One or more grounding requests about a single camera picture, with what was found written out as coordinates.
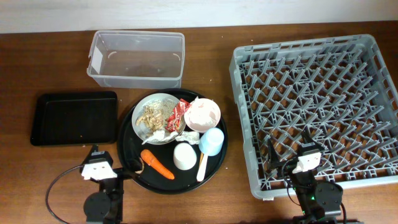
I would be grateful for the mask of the red snack wrapper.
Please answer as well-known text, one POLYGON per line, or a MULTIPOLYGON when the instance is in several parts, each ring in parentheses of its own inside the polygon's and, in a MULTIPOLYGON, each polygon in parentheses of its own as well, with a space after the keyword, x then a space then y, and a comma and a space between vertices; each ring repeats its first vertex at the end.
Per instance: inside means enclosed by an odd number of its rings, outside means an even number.
POLYGON ((166 130, 169 132, 178 131, 181 126, 182 117, 190 107, 191 104, 181 98, 172 110, 172 114, 167 119, 166 130))

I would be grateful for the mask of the peanut shells and rice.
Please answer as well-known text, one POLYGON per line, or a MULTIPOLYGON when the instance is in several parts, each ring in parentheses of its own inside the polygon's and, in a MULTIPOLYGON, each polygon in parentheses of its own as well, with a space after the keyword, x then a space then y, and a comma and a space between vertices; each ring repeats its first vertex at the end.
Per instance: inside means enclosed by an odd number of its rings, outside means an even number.
POLYGON ((143 107, 144 111, 136 119, 136 126, 143 124, 152 132, 164 129, 175 105, 176 102, 168 99, 146 103, 143 107))

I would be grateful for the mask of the wooden chopstick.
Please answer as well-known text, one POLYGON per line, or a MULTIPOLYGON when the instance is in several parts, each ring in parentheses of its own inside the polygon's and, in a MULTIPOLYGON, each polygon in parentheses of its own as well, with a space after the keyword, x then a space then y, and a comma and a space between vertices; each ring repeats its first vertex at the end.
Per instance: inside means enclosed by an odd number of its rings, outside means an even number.
POLYGON ((202 162, 202 160, 203 160, 203 156, 204 156, 204 153, 202 153, 202 152, 201 152, 201 154, 200 154, 200 161, 199 161, 199 165, 201 164, 201 162, 202 162))

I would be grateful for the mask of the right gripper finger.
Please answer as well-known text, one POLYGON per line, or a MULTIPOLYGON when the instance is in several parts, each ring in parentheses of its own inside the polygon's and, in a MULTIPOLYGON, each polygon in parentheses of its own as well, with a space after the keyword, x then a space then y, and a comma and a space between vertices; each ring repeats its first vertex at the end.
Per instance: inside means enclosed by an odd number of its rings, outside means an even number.
POLYGON ((269 169, 277 169, 279 167, 279 158, 273 147, 271 138, 267 140, 268 158, 269 158, 269 169))
POLYGON ((310 134, 308 132, 307 129, 304 129, 301 132, 301 137, 303 139, 303 145, 304 146, 313 146, 314 145, 314 141, 312 140, 312 138, 310 137, 310 134))

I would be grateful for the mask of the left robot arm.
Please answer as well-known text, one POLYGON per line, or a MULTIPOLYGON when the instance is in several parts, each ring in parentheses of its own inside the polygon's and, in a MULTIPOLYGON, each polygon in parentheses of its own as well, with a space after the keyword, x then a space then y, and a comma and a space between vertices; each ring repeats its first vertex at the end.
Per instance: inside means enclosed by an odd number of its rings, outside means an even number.
POLYGON ((94 145, 82 162, 81 176, 99 185, 99 191, 85 200, 83 211, 87 223, 121 223, 123 220, 124 181, 134 174, 125 168, 112 168, 109 152, 94 145))

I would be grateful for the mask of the light blue cup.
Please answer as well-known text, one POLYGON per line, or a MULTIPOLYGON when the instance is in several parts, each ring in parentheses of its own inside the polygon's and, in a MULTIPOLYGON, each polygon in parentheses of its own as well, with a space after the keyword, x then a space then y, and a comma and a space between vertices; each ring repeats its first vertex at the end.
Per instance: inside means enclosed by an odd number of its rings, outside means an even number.
POLYGON ((222 148, 224 133, 219 128, 211 128, 200 138, 199 149, 207 156, 217 155, 222 148))

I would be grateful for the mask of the grey plate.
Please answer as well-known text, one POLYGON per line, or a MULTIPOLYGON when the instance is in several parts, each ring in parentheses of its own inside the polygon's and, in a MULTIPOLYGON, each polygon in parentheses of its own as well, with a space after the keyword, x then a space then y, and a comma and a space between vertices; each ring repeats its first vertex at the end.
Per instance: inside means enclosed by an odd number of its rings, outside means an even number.
MULTIPOLYGON (((136 124, 135 124, 136 119, 137 119, 137 118, 141 115, 141 113, 144 111, 143 107, 144 107, 144 105, 145 105, 146 103, 148 103, 148 102, 150 102, 150 101, 153 101, 153 100, 166 100, 166 99, 172 100, 172 101, 176 102, 176 104, 180 101, 180 99, 178 99, 177 97, 172 96, 172 95, 170 95, 170 94, 166 94, 166 93, 155 93, 155 94, 149 95, 149 96, 145 97, 143 100, 141 100, 141 101, 137 104, 136 108, 134 109, 133 114, 132 114, 132 118, 131 118, 132 127, 133 127, 133 130, 135 131, 135 133, 136 133, 143 141, 144 141, 145 139, 147 139, 148 137, 150 137, 151 135, 153 135, 153 132, 152 132, 150 129, 146 128, 143 124, 141 124, 141 125, 139 125, 139 126, 136 126, 136 124)), ((184 122, 184 119, 183 119, 183 117, 182 117, 180 129, 177 131, 177 132, 179 133, 179 135, 183 132, 184 129, 185 129, 185 122, 184 122)))

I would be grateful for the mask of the white cup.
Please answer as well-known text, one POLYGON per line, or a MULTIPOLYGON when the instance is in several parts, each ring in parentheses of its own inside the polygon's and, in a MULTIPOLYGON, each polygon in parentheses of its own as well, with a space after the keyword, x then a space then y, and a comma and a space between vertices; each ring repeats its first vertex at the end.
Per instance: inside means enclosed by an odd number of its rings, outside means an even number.
POLYGON ((188 143, 180 143, 174 149, 174 164, 180 170, 189 170, 197 162, 197 154, 188 143))

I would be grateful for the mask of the white plastic fork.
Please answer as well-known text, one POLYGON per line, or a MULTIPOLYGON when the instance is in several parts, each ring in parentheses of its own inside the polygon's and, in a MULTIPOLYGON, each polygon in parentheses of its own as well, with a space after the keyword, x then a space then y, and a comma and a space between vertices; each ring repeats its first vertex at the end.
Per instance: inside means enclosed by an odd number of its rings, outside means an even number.
POLYGON ((198 168, 198 172, 197 172, 197 181, 201 182, 203 181, 204 177, 205 177, 205 171, 206 171, 206 165, 207 165, 207 160, 208 160, 208 156, 206 154, 204 154, 203 156, 203 160, 198 168))

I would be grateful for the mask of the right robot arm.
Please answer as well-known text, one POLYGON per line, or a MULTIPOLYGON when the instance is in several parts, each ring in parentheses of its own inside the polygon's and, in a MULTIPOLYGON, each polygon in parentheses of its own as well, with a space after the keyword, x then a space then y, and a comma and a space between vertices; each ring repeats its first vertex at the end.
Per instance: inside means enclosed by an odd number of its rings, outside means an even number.
POLYGON ((303 144, 297 148, 297 155, 282 162, 271 140, 267 141, 269 167, 277 171, 277 175, 286 183, 286 189, 293 188, 303 215, 293 217, 294 223, 337 223, 337 216, 343 216, 347 222, 347 214, 343 205, 343 188, 330 181, 315 178, 315 170, 321 163, 325 148, 314 141, 304 129, 301 132, 303 144))

